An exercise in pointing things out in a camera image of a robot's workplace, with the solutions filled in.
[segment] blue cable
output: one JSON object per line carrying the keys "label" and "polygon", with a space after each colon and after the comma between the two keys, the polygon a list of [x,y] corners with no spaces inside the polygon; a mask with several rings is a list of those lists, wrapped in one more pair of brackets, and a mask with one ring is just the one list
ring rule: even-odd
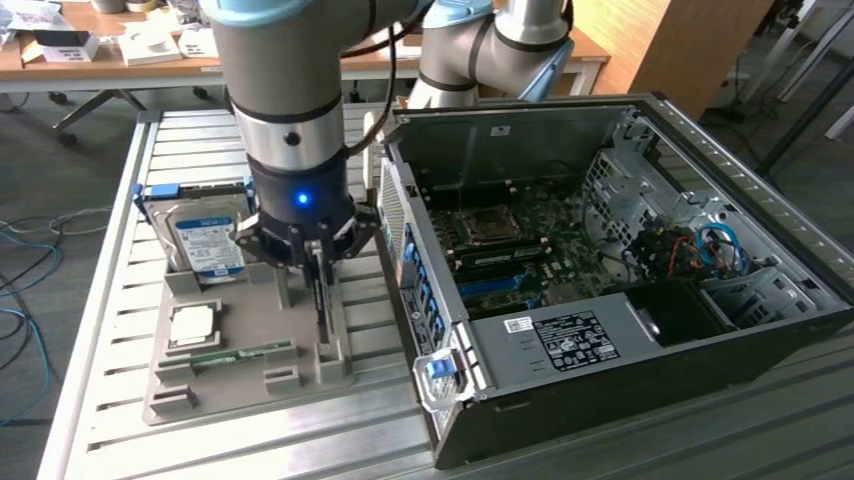
{"label": "blue cable", "polygon": [[0,236],[2,236],[9,242],[14,243],[15,245],[21,245],[23,247],[35,247],[35,248],[43,248],[50,250],[50,252],[53,252],[53,262],[50,263],[50,266],[47,267],[47,269],[43,271],[43,273],[41,274],[41,276],[38,278],[35,278],[31,282],[29,282],[26,285],[23,285],[22,287],[19,287],[17,290],[9,290],[6,292],[0,293],[0,297],[7,297],[9,295],[11,295],[13,293],[19,293],[23,290],[26,290],[27,288],[34,287],[38,283],[41,283],[41,281],[43,281],[45,278],[47,278],[50,276],[50,274],[55,271],[55,269],[58,268],[58,264],[59,261],[62,259],[62,252],[59,251],[58,248],[55,248],[53,245],[47,245],[43,243],[30,243],[26,242],[23,240],[21,240],[19,238],[9,235],[6,232],[3,232],[2,230],[0,230]]}
{"label": "blue cable", "polygon": [[744,260],[744,249],[740,247],[737,243],[737,236],[732,229],[723,223],[707,223],[699,230],[696,230],[696,248],[699,249],[699,255],[703,261],[708,265],[713,265],[715,261],[712,260],[708,253],[703,250],[703,230],[720,230],[727,237],[729,237],[729,241],[732,242],[732,248],[735,249],[735,255],[737,256],[737,264],[739,264],[739,275],[743,275],[747,271],[747,262]]}
{"label": "blue cable", "polygon": [[38,393],[38,396],[34,398],[34,400],[29,402],[29,404],[14,415],[11,415],[5,420],[0,420],[0,427],[3,427],[5,425],[9,424],[9,422],[11,422],[11,420],[14,420],[21,415],[23,415],[29,410],[31,410],[31,408],[43,399],[47,392],[50,391],[50,368],[47,363],[47,350],[43,346],[43,339],[41,338],[41,331],[38,330],[38,326],[35,325],[35,322],[33,322],[31,319],[19,310],[14,310],[11,308],[0,308],[0,313],[7,313],[9,315],[14,315],[26,321],[26,324],[29,325],[29,329],[31,330],[31,333],[35,337],[35,342],[38,344],[38,352],[41,353],[41,363],[43,364],[43,387],[41,387],[41,393]]}

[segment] robotic arm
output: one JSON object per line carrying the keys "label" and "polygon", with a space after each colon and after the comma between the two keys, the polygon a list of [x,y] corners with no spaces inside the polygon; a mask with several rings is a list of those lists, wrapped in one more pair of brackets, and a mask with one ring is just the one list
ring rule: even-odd
{"label": "robotic arm", "polygon": [[[344,145],[340,52],[430,3],[201,0],[260,204],[234,240],[268,264],[301,268],[306,285],[332,278],[330,265],[378,228],[373,193],[365,203],[346,193],[345,160],[357,152]],[[570,50],[561,5],[509,0],[493,15],[490,0],[437,0],[413,103],[472,104],[477,82],[541,100]],[[453,101],[438,101],[448,92]]]}

